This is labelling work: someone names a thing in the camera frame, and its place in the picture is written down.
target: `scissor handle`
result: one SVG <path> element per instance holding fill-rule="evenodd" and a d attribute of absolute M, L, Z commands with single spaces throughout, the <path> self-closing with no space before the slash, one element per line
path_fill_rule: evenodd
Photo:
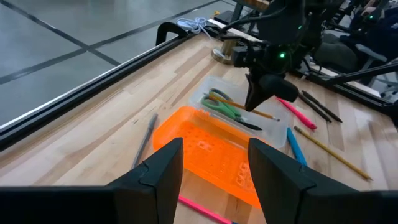
<path fill-rule="evenodd" d="M 216 93 L 216 94 L 220 95 L 222 98 L 233 102 L 231 97 L 229 97 L 226 93 L 224 93 L 223 91 L 221 91 L 217 88 L 211 88 L 209 91 L 209 94 L 212 94 L 212 93 L 213 94 Z M 235 117 L 239 117 L 239 118 L 241 117 L 241 113 L 234 106 L 228 105 L 226 103 L 222 103 L 222 104 L 224 104 L 226 107 L 228 107 L 228 109 L 230 109 L 235 114 Z"/>
<path fill-rule="evenodd" d="M 218 100 L 212 100 L 209 98 L 209 95 L 205 95 L 201 99 L 201 103 L 203 105 L 207 106 L 208 108 L 218 111 L 233 120 L 236 119 L 236 115 L 235 115 L 234 111 L 230 110 L 230 108 L 227 107 L 229 105 L 226 105 Z"/>

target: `orange pencil case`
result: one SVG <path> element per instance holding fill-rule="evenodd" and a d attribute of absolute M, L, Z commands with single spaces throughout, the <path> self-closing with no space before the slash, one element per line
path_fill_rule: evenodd
<path fill-rule="evenodd" d="M 155 151 L 176 137 L 183 137 L 184 168 L 261 208 L 248 162 L 250 135 L 209 112 L 183 106 L 155 130 Z"/>

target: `blue pen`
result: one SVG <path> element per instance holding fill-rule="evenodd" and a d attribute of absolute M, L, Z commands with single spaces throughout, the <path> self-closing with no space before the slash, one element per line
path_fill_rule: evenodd
<path fill-rule="evenodd" d="M 296 157 L 296 160 L 307 166 L 307 162 L 304 158 L 303 152 L 301 151 L 301 148 L 299 144 L 297 143 L 296 138 L 294 137 L 294 134 L 291 130 L 291 128 L 287 128 L 287 139 L 289 140 L 290 145 L 292 146 L 293 154 Z"/>

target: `floor tile line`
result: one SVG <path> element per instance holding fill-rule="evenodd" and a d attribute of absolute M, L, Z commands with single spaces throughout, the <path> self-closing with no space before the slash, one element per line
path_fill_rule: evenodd
<path fill-rule="evenodd" d="M 15 6 L 15 5 L 5 1 L 5 0 L 0 0 L 0 4 L 6 6 L 9 9 L 13 10 L 14 12 L 16 12 L 16 13 L 18 13 L 18 14 L 26 17 L 26 18 L 28 18 L 29 20 L 33 21 L 34 23 L 46 28 L 47 30 L 52 31 L 53 33 L 59 35 L 60 37 L 63 37 L 64 39 L 69 40 L 70 42 L 76 44 L 77 46 L 79 46 L 79 47 L 81 47 L 81 48 L 93 53 L 94 55 L 96 55 L 97 57 L 107 61 L 111 65 L 115 65 L 115 66 L 120 65 L 120 63 L 117 62 L 115 59 L 113 59 L 113 58 L 111 58 L 111 57 L 109 57 L 109 56 L 107 56 L 107 55 L 105 55 L 105 54 L 103 54 L 103 53 L 101 53 L 101 52 L 99 52 L 99 51 L 97 51 L 95 49 L 90 48 L 87 44 L 83 43 L 82 41 L 80 41 L 80 40 L 78 40 L 78 39 L 66 34 L 65 32 L 55 28 L 54 26 L 51 26 L 50 24 L 40 20 L 39 18 L 33 16 L 32 14 L 29 14 L 28 12 L 24 11 L 23 9 L 21 9 L 21 8 L 19 8 L 19 7 Z"/>
<path fill-rule="evenodd" d="M 38 70 L 41 70 L 43 68 L 47 68 L 49 66 L 55 65 L 55 64 L 60 63 L 60 62 L 62 62 L 64 60 L 68 60 L 68 59 L 70 59 L 72 57 L 75 57 L 77 55 L 83 54 L 83 53 L 85 53 L 87 51 L 89 51 L 93 55 L 95 55 L 95 56 L 107 61 L 111 65 L 118 66 L 118 65 L 121 64 L 120 62 L 116 61 L 115 59 L 113 59 L 113 58 L 111 58 L 111 57 L 109 57 L 107 55 L 105 55 L 104 53 L 101 53 L 100 51 L 96 50 L 96 48 L 101 47 L 101 46 L 106 45 L 106 44 L 113 43 L 113 42 L 115 42 L 117 40 L 129 37 L 131 35 L 143 32 L 143 31 L 148 30 L 150 28 L 153 28 L 153 27 L 155 27 L 157 25 L 160 25 L 163 22 L 170 21 L 170 20 L 175 19 L 177 17 L 180 17 L 180 16 L 183 16 L 185 14 L 188 14 L 189 12 L 193 12 L 193 11 L 196 11 L 196 10 L 201 9 L 203 7 L 206 7 L 206 6 L 209 6 L 211 4 L 214 4 L 214 3 L 218 2 L 218 1 L 221 1 L 221 0 L 214 0 L 214 1 L 208 2 L 206 4 L 202 4 L 200 6 L 197 6 L 197 7 L 188 9 L 186 11 L 180 12 L 178 14 L 175 14 L 173 16 L 169 16 L 169 17 L 166 17 L 164 19 L 159 19 L 157 21 L 151 22 L 150 24 L 138 27 L 137 29 L 130 30 L 128 32 L 125 32 L 123 34 L 117 35 L 117 36 L 112 37 L 110 39 L 102 40 L 102 41 L 100 41 L 98 43 L 95 43 L 95 44 L 92 44 L 92 45 L 87 45 L 87 44 L 81 42 L 80 40 L 78 40 L 78 39 L 76 39 L 76 38 L 64 33 L 63 31 L 51 26 L 50 24 L 40 20 L 39 18 L 29 14 L 28 12 L 25 12 L 24 10 L 20 9 L 19 7 L 15 6 L 15 5 L 13 5 L 13 4 L 5 1 L 5 0 L 0 0 L 0 4 L 3 4 L 4 6 L 6 6 L 9 9 L 15 11 L 16 13 L 28 18 L 31 21 L 33 21 L 34 23 L 36 23 L 36 24 L 38 24 L 38 25 L 40 25 L 40 26 L 42 26 L 42 27 L 54 32 L 55 34 L 63 37 L 64 39 L 67 39 L 70 42 L 72 42 L 72 43 L 76 44 L 77 46 L 81 47 L 81 49 L 76 50 L 74 52 L 70 52 L 68 54 L 61 55 L 59 57 L 50 59 L 50 60 L 48 60 L 46 62 L 42 62 L 42 63 L 39 63 L 37 65 L 33 65 L 33 66 L 30 66 L 30 67 L 27 67 L 27 68 L 23 68 L 23 69 L 21 69 L 19 71 L 13 72 L 13 73 L 8 74 L 8 75 L 5 75 L 3 77 L 0 77 L 0 85 L 5 84 L 5 83 L 10 82 L 10 81 L 13 81 L 13 80 L 18 79 L 18 78 L 22 78 L 22 77 L 24 77 L 26 75 L 29 75 L 31 73 L 34 73 L 34 72 L 36 72 Z"/>
<path fill-rule="evenodd" d="M 225 3 L 225 4 L 229 4 L 230 6 L 233 6 L 233 7 L 235 7 L 236 6 L 236 4 L 232 4 L 232 3 L 230 3 L 230 2 L 228 2 L 228 1 L 225 1 L 225 0 L 221 0 L 223 3 Z"/>
<path fill-rule="evenodd" d="M 7 82 L 11 82 L 11 81 L 16 80 L 18 78 L 22 78 L 22 77 L 24 77 L 26 75 L 29 75 L 29 74 L 34 73 L 36 71 L 39 71 L 39 70 L 41 70 L 43 68 L 47 68 L 49 66 L 52 66 L 52 65 L 55 65 L 57 63 L 63 62 L 64 60 L 68 60 L 70 58 L 73 58 L 73 57 L 76 57 L 78 55 L 81 55 L 81 54 L 83 54 L 85 52 L 86 52 L 85 49 L 79 49 L 79 50 L 70 52 L 68 54 L 64 54 L 64 55 L 61 55 L 59 57 L 53 58 L 51 60 L 48 60 L 48 61 L 45 61 L 45 62 L 42 62 L 42 63 L 38 63 L 37 65 L 33 65 L 33 66 L 30 66 L 30 67 L 27 67 L 27 68 L 23 68 L 22 70 L 19 70 L 19 71 L 13 72 L 11 74 L 5 75 L 3 77 L 0 77 L 0 85 L 5 84 Z"/>
<path fill-rule="evenodd" d="M 118 65 L 121 64 L 120 62 L 118 62 L 118 61 L 116 61 L 115 59 L 113 59 L 113 58 L 107 56 L 106 54 L 103 54 L 103 53 L 97 51 L 96 49 L 89 49 L 88 51 L 89 51 L 90 53 L 92 53 L 93 55 L 95 55 L 95 56 L 97 56 L 97 57 L 99 57 L 99 58 L 101 58 L 101 59 L 107 61 L 108 63 L 110 63 L 110 64 L 112 64 L 112 65 L 114 65 L 114 66 L 118 66 Z"/>
<path fill-rule="evenodd" d="M 201 8 L 203 8 L 203 7 L 206 7 L 206 6 L 209 6 L 209 5 L 211 5 L 211 4 L 214 4 L 214 3 L 218 2 L 218 1 L 220 1 L 220 0 L 214 0 L 214 1 L 208 2 L 208 3 L 206 3 L 206 4 L 202 4 L 202 5 L 200 5 L 200 6 L 197 6 L 197 7 L 188 9 L 188 10 L 186 10 L 186 11 L 177 13 L 177 14 L 175 14 L 175 15 L 166 17 L 166 18 L 164 18 L 164 19 L 159 19 L 159 20 L 157 20 L 157 21 L 151 22 L 150 24 L 140 26 L 140 27 L 138 27 L 138 28 L 136 28 L 136 29 L 127 31 L 127 32 L 125 32 L 125 33 L 123 33 L 123 34 L 120 34 L 120 35 L 111 37 L 111 38 L 109 38 L 109 39 L 102 40 L 102 41 L 100 41 L 100 42 L 97 42 L 97 43 L 95 43 L 95 44 L 92 44 L 92 45 L 90 45 L 90 48 L 96 49 L 96 48 L 102 47 L 102 46 L 104 46 L 104 45 L 106 45 L 106 44 L 110 44 L 110 43 L 113 43 L 113 42 L 118 41 L 118 40 L 120 40 L 120 39 L 129 37 L 129 36 L 131 36 L 131 35 L 133 35 L 133 34 L 137 34 L 137 33 L 143 32 L 143 31 L 148 30 L 148 29 L 150 29 L 150 28 L 153 28 L 153 27 L 155 27 L 155 26 L 157 26 L 157 25 L 160 25 L 160 24 L 162 24 L 162 23 L 164 23 L 164 22 L 168 22 L 168 21 L 170 21 L 170 20 L 172 20 L 172 19 L 175 19 L 175 18 L 178 18 L 178 17 L 183 16 L 183 15 L 185 15 L 185 14 L 188 14 L 189 12 L 193 12 L 193 11 L 196 11 L 196 10 L 201 9 Z"/>

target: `wooden table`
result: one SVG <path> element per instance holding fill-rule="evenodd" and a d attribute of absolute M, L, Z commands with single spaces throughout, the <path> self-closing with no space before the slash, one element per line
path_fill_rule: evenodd
<path fill-rule="evenodd" d="M 268 6 L 270 1 L 266 0 L 233 0 L 236 4 L 241 4 L 243 6 L 250 7 L 252 9 L 258 10 L 260 12 L 264 12 Z"/>
<path fill-rule="evenodd" d="M 153 113 L 158 125 L 186 105 L 207 75 L 247 88 L 246 68 L 214 61 L 213 44 L 198 35 L 0 153 L 0 185 L 104 185 L 130 169 Z M 296 77 L 287 79 L 316 96 L 344 121 L 326 122 L 300 100 L 294 104 L 318 126 L 312 133 L 366 171 L 366 182 L 295 132 L 308 165 L 358 190 L 398 189 L 398 133 L 390 118 Z M 308 131 L 297 119 L 298 125 Z M 292 156 L 287 144 L 280 149 Z M 148 144 L 144 157 L 153 153 Z M 238 223 L 265 223 L 259 209 L 184 171 L 181 194 Z M 179 204 L 176 223 L 212 223 Z"/>

